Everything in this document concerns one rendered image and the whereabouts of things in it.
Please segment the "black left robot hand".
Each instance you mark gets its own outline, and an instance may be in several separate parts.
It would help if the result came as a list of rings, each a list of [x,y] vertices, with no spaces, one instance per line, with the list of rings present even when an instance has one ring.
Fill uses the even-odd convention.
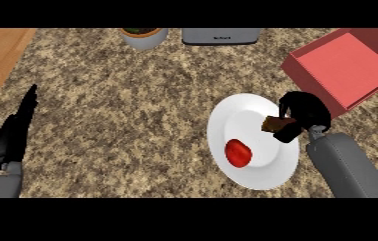
[[[21,101],[18,112],[10,114],[0,127],[0,164],[24,160],[28,128],[37,107],[37,85],[32,85]]]

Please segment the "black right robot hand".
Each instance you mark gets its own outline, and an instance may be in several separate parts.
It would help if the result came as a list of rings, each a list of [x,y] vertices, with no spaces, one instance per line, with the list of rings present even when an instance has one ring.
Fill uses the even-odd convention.
[[[331,113],[322,100],[307,92],[286,92],[279,99],[279,118],[285,114],[295,119],[273,134],[273,137],[283,143],[289,143],[301,134],[303,130],[309,130],[313,126],[323,126],[323,132],[331,128]]]

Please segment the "grey plant pot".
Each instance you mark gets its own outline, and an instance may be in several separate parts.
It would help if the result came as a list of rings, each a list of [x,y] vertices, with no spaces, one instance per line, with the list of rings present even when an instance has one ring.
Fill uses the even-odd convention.
[[[137,50],[148,50],[156,47],[168,35],[167,28],[122,28],[125,43]]]

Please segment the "brown sweet potato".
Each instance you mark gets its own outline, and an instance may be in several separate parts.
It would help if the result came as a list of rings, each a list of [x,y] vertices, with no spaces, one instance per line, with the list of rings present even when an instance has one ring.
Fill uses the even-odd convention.
[[[264,132],[276,133],[288,124],[294,122],[294,118],[280,119],[279,117],[267,116],[261,124],[261,130]]]

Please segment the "red cardboard box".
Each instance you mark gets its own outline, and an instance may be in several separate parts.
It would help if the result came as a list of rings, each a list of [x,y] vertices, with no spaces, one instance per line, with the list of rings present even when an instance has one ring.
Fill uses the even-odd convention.
[[[378,92],[378,28],[335,30],[292,51],[280,67],[338,117]]]

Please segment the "pale wood surface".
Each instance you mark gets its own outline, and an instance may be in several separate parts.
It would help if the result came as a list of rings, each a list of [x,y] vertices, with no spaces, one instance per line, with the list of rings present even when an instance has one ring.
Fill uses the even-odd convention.
[[[35,31],[35,28],[0,28],[0,86],[9,77]]]

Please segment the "white round plate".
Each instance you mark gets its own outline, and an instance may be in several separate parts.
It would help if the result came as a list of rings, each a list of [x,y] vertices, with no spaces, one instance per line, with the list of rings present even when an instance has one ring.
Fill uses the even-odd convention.
[[[267,116],[278,116],[278,105],[264,97],[241,93],[226,97],[213,109],[207,125],[207,142],[217,166],[244,187],[269,190],[291,178],[300,156],[298,139],[279,142],[261,130]],[[236,168],[227,161],[224,146],[238,139],[252,151],[249,164]]]

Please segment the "grey appliance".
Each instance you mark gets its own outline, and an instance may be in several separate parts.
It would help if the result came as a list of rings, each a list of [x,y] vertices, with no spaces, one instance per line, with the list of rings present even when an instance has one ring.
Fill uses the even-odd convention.
[[[248,45],[257,42],[260,28],[183,28],[186,45]]]

